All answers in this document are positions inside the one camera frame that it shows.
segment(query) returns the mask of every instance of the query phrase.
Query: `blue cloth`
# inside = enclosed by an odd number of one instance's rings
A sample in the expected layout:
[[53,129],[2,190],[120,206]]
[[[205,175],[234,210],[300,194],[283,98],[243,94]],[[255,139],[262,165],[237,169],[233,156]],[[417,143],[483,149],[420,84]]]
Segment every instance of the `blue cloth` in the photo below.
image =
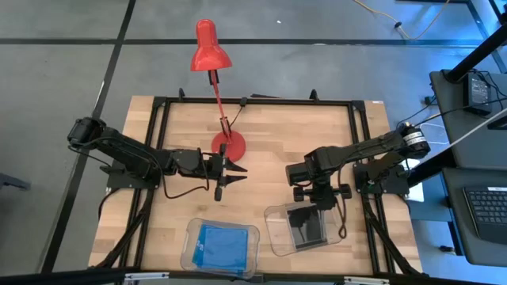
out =
[[248,230],[202,225],[192,262],[198,268],[246,270]]

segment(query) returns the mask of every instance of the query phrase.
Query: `clear plastic container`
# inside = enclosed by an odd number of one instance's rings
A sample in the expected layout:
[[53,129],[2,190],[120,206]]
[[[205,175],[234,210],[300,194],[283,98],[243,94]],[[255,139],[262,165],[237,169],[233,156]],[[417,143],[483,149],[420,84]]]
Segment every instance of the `clear plastic container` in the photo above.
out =
[[181,266],[249,279],[257,268],[259,237],[255,226],[195,218],[187,226]]
[[264,216],[271,248],[279,257],[341,241],[342,222],[336,207],[319,211],[304,201],[269,207]]

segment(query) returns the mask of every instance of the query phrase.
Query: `wooden tabletop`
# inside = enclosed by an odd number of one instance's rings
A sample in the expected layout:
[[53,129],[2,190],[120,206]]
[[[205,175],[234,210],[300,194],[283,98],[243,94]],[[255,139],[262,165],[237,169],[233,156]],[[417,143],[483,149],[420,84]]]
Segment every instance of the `wooden tabletop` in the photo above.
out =
[[[128,110],[123,133],[144,142],[150,119],[153,97],[134,96]],[[366,101],[371,137],[389,131],[386,111],[381,101]],[[233,118],[239,106],[225,104],[225,113]],[[158,112],[158,122],[162,112]],[[359,114],[356,114],[358,131]],[[159,123],[155,125],[153,144],[157,141]],[[228,185],[221,202],[213,200],[215,182],[209,192],[198,190],[179,199],[167,199],[162,189],[155,191],[147,232],[142,269],[181,271],[180,256],[185,230],[194,218],[256,226],[261,234],[257,273],[288,274],[372,274],[368,239],[360,196],[355,192],[352,166],[341,173],[342,183],[353,188],[347,200],[348,236],[334,245],[276,256],[270,245],[265,224],[268,207],[292,203],[292,188],[285,175],[285,166],[302,162],[303,156],[319,146],[347,146],[352,143],[347,109],[338,106],[247,105],[233,127],[246,140],[246,153],[237,164],[248,169],[246,180]],[[197,148],[210,151],[213,136],[221,131],[216,104],[173,103],[165,149]],[[331,179],[336,184],[336,174]],[[203,180],[166,177],[170,195],[204,184]],[[132,189],[122,189],[104,205],[90,256],[90,265],[97,264],[118,242],[125,231],[132,200]],[[414,232],[407,206],[394,195],[384,195],[389,234],[402,255],[421,270]],[[137,237],[134,237],[128,264],[132,264]],[[385,271],[382,242],[377,237],[379,262]]]

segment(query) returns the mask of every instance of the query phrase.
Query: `black keyboard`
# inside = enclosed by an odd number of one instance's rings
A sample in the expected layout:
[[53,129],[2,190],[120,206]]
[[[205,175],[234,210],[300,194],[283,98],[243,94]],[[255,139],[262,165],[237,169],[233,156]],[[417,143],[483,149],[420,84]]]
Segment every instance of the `black keyboard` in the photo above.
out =
[[507,188],[466,187],[463,192],[477,235],[507,245]]

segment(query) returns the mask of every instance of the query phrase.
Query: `plastic bin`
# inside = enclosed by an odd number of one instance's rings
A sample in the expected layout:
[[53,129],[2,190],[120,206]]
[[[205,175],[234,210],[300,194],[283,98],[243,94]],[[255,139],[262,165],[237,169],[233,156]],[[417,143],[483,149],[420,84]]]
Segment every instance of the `plastic bin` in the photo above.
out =
[[255,226],[195,218],[187,226],[181,266],[249,279],[257,268],[259,236]]

